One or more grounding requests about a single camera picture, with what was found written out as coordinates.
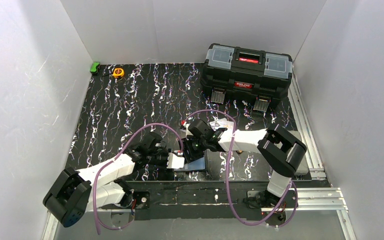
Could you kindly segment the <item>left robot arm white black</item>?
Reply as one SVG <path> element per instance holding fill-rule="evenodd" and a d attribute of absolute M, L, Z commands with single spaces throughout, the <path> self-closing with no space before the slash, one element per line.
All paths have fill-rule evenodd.
<path fill-rule="evenodd" d="M 119 157 L 112 157 L 95 166 L 61 171 L 43 198 L 42 204 L 65 227 L 77 223 L 93 206 L 129 206 L 133 188 L 116 180 L 128 176 L 146 165 L 167 167 L 172 149 L 154 132 L 130 144 Z"/>

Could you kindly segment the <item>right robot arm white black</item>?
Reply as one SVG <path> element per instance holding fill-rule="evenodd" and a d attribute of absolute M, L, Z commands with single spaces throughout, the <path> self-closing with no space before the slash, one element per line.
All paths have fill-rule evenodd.
<path fill-rule="evenodd" d="M 261 154 L 273 170 L 266 190 L 280 198 L 296 175 L 307 146 L 279 124 L 260 130 L 238 130 L 234 125 L 225 118 L 210 123 L 202 119 L 183 121 L 184 145 L 189 147 L 187 160 L 206 150 Z"/>

